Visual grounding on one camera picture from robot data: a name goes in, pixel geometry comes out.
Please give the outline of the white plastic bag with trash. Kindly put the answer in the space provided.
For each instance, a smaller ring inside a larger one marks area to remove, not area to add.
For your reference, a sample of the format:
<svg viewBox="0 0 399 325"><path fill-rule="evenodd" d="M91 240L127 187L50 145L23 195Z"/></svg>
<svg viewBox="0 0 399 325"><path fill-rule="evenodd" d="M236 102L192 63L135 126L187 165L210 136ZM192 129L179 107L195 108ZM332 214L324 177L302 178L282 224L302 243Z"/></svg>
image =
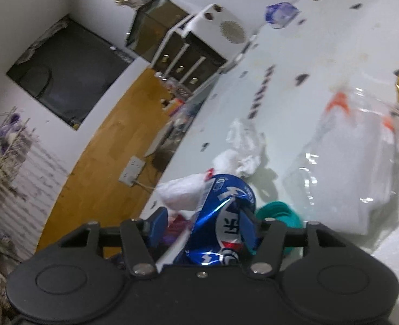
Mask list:
<svg viewBox="0 0 399 325"><path fill-rule="evenodd" d="M208 171L159 183L155 192L163 205L171 210L196 210L205 184L218 174L241 177L238 151L224 150L214 158L212 167Z"/></svg>

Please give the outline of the crumpled white tissue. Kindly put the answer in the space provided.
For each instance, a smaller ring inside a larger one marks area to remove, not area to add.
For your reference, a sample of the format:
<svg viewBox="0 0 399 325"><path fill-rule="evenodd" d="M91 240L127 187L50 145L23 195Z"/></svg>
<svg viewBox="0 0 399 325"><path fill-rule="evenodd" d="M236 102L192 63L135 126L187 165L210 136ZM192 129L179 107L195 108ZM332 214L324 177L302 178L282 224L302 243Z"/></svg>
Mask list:
<svg viewBox="0 0 399 325"><path fill-rule="evenodd" d="M226 142L236 153L236 175L248 178L257 171L265 149L264 135L257 131L249 119L236 118L232 121Z"/></svg>

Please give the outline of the black wall screen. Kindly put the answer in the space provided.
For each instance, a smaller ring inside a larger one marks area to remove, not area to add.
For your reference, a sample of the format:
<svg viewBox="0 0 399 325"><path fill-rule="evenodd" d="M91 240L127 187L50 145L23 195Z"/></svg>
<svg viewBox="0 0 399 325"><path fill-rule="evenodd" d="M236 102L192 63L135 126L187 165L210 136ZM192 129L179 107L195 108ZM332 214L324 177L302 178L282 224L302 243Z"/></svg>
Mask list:
<svg viewBox="0 0 399 325"><path fill-rule="evenodd" d="M77 130L133 60L66 15L33 42L6 74Z"/></svg>

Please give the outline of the clear plastic packaging bag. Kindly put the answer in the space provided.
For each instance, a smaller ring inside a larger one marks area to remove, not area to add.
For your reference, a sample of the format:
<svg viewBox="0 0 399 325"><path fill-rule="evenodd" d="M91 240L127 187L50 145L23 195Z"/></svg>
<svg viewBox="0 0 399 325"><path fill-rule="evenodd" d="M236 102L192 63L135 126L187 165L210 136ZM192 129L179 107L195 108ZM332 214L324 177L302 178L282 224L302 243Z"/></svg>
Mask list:
<svg viewBox="0 0 399 325"><path fill-rule="evenodd" d="M359 88L336 92L284 178L302 220L366 236L392 197L399 121Z"/></svg>

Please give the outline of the white drawer unit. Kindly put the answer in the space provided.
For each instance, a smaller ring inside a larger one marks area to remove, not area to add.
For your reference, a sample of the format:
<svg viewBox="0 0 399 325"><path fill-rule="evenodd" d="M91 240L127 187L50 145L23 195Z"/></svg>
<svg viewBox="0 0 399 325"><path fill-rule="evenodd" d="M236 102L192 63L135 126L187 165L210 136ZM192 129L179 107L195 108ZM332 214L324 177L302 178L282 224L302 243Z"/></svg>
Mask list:
<svg viewBox="0 0 399 325"><path fill-rule="evenodd" d="M152 69L194 93L226 63L226 59L192 32L187 37L168 32L159 46Z"/></svg>

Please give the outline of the crushed blue soda can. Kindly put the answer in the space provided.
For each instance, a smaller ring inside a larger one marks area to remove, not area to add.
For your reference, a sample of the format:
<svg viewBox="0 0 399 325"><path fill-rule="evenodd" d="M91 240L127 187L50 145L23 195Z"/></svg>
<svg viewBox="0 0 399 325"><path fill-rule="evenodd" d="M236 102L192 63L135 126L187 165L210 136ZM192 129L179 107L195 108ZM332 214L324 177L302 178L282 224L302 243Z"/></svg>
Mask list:
<svg viewBox="0 0 399 325"><path fill-rule="evenodd" d="M250 186L241 178L214 175L205 184L199 212L176 265L228 266L239 263L243 248L240 236L240 210L256 210Z"/></svg>

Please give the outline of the glass fish tank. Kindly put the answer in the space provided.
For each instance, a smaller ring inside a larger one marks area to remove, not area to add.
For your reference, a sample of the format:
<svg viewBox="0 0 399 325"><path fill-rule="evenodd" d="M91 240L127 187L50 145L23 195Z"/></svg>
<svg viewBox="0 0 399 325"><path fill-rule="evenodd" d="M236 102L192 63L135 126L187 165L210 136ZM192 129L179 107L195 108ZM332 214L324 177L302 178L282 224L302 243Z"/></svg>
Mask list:
<svg viewBox="0 0 399 325"><path fill-rule="evenodd" d="M188 12L171 0L150 0L136 10L125 46L152 62L168 30L187 16Z"/></svg>

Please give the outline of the white wall socket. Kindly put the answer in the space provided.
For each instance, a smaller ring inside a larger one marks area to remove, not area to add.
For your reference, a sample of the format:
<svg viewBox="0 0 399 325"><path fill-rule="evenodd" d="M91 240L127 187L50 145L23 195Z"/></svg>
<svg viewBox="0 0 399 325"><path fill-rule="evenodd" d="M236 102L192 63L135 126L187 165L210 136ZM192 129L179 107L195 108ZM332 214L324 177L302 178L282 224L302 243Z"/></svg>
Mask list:
<svg viewBox="0 0 399 325"><path fill-rule="evenodd" d="M137 178L141 174L145 166L145 161L138 158L137 156L132 156L127 163L126 167L119 176L119 182L132 187L136 182Z"/></svg>

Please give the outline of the blue tissue pack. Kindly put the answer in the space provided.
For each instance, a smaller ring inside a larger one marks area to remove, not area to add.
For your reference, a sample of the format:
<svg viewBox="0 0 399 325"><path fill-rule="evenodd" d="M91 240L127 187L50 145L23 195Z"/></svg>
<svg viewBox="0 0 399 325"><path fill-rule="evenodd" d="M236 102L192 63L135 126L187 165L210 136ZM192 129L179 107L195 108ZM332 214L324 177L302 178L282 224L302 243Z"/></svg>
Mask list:
<svg viewBox="0 0 399 325"><path fill-rule="evenodd" d="M265 21L275 29L286 27L300 10L289 2L280 2L266 7Z"/></svg>

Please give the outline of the white space heater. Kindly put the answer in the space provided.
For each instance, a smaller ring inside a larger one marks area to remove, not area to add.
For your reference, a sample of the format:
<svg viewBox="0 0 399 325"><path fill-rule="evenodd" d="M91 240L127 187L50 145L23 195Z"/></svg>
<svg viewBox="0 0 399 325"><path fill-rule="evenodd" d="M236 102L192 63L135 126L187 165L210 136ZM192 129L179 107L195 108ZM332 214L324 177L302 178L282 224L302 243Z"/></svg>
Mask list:
<svg viewBox="0 0 399 325"><path fill-rule="evenodd" d="M210 4L185 25L183 39L214 65L227 67L246 48L252 33L220 4Z"/></svg>

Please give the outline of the teal plastic lid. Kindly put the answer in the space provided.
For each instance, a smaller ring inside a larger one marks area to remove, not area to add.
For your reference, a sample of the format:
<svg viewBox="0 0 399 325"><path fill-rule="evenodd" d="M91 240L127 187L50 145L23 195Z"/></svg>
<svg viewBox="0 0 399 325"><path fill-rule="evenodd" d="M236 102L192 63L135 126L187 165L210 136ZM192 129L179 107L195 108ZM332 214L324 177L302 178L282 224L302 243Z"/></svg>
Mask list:
<svg viewBox="0 0 399 325"><path fill-rule="evenodd" d="M290 206L281 201L274 201L258 209L254 215L260 222L259 231L261 233L260 243L262 242L262 232L268 230L268 222L280 221L290 228L302 228L304 226L300 217Z"/></svg>

